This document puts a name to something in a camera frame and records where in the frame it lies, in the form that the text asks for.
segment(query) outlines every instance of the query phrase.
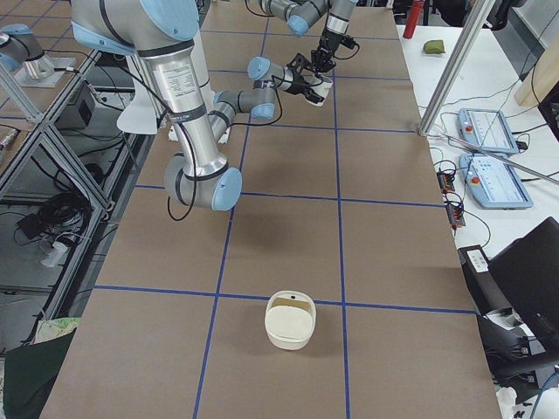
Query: white container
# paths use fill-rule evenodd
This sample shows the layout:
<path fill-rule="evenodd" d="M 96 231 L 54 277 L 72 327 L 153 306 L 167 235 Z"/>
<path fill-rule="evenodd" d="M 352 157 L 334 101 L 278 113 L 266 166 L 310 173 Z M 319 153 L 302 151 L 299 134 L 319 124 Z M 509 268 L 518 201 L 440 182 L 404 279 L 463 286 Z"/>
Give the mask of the white container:
<path fill-rule="evenodd" d="M 313 335 L 316 307 L 302 292 L 276 292 L 266 306 L 264 323 L 268 338 L 276 347 L 289 351 L 301 349 Z"/>

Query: blue joint cap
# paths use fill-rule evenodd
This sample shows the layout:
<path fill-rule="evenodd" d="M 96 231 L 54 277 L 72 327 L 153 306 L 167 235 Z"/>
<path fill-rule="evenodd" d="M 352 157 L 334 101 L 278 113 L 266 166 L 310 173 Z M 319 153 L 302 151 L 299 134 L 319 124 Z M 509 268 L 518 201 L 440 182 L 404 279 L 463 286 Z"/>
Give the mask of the blue joint cap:
<path fill-rule="evenodd" d="M 2 63 L 4 67 L 6 67 L 6 70 L 8 70 L 8 72 L 14 72 L 19 67 L 19 63 L 14 58 L 2 53 L 0 53 L 0 63 Z"/>
<path fill-rule="evenodd" d="M 254 57 L 253 59 L 251 59 L 251 62 L 248 63 L 248 68 L 246 69 L 249 79 L 262 79 L 266 75 L 268 70 L 270 70 L 271 65 L 272 63 L 268 58 Z"/>
<path fill-rule="evenodd" d="M 228 168 L 217 182 L 211 199 L 214 211 L 227 211 L 235 206 L 241 196 L 243 176 L 238 168 Z"/>
<path fill-rule="evenodd" d="M 251 109 L 251 116 L 257 120 L 270 120 L 276 110 L 274 103 L 262 103 Z"/>
<path fill-rule="evenodd" d="M 291 16 L 287 20 L 287 26 L 298 37 L 302 37 L 308 32 L 308 23 L 301 16 Z"/>
<path fill-rule="evenodd" d="M 214 106 L 217 105 L 217 103 L 219 102 L 219 98 L 221 97 L 221 93 L 223 93 L 223 92 L 216 92 L 216 94 L 213 95 Z"/>
<path fill-rule="evenodd" d="M 8 35 L 31 35 L 33 33 L 26 24 L 8 24 L 0 28 L 0 31 Z"/>
<path fill-rule="evenodd" d="M 94 50 L 100 50 L 103 52 L 110 52 L 113 54 L 120 55 L 134 55 L 135 49 L 131 46 L 127 46 L 117 42 L 111 38 L 104 37 L 98 33 L 90 31 L 84 28 L 80 24 L 76 24 L 72 21 L 73 37 L 76 38 L 80 44 L 93 48 Z"/>

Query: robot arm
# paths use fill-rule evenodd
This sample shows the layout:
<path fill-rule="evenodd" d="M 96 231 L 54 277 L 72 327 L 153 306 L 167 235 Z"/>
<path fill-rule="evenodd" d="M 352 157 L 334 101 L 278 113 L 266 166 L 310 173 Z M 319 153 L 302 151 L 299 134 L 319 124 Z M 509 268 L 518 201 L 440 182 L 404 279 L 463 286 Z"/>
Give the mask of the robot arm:
<path fill-rule="evenodd" d="M 165 173 L 168 193 L 190 204 L 195 190 L 194 205 L 229 210 L 240 196 L 241 174 L 229 167 L 216 138 L 231 123 L 222 123 L 223 115 L 232 120 L 236 112 L 249 109 L 218 107 L 221 113 L 208 114 L 190 56 L 197 20 L 193 0 L 72 2 L 72 27 L 79 42 L 104 52 L 136 54 L 153 75 L 144 82 L 164 101 L 182 149 Z"/>
<path fill-rule="evenodd" d="M 9 24 L 0 28 L 0 62 L 9 72 L 21 64 L 32 79 L 44 79 L 54 73 L 54 65 L 24 24 Z"/>
<path fill-rule="evenodd" d="M 297 36 L 308 30 L 326 13 L 328 18 L 316 50 L 311 52 L 311 67 L 315 75 L 329 72 L 335 67 L 335 53 L 340 45 L 353 50 L 356 42 L 346 35 L 355 0 L 307 0 L 298 4 L 291 0 L 259 0 L 261 9 L 287 21 L 287 26 Z"/>

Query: green cloth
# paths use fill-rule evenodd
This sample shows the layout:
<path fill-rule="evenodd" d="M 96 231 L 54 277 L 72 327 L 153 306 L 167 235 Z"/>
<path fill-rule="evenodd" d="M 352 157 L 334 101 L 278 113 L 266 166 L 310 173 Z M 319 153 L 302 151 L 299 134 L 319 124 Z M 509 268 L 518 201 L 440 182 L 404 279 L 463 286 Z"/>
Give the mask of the green cloth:
<path fill-rule="evenodd" d="M 74 332 L 6 353 L 3 385 L 6 419 L 38 419 L 73 335 Z"/>
<path fill-rule="evenodd" d="M 442 39 L 427 41 L 425 42 L 425 45 L 423 45 L 423 51 L 425 51 L 426 54 L 444 54 L 445 43 Z"/>

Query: brown table surface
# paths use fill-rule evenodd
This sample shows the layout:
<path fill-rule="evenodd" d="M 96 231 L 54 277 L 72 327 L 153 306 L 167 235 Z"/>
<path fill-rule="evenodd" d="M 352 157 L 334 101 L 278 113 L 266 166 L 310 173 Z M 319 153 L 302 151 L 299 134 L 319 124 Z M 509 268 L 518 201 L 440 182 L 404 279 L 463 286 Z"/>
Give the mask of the brown table surface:
<path fill-rule="evenodd" d="M 320 27 L 287 36 L 213 3 L 202 33 L 219 91 L 251 88 L 253 56 L 308 53 Z M 282 93 L 275 127 L 232 129 L 233 211 L 172 222 L 178 148 L 155 139 L 41 417 L 500 417 L 391 12 L 358 8 L 349 33 L 362 51 L 324 107 Z M 292 289 L 317 305 L 297 352 L 264 328 Z"/>

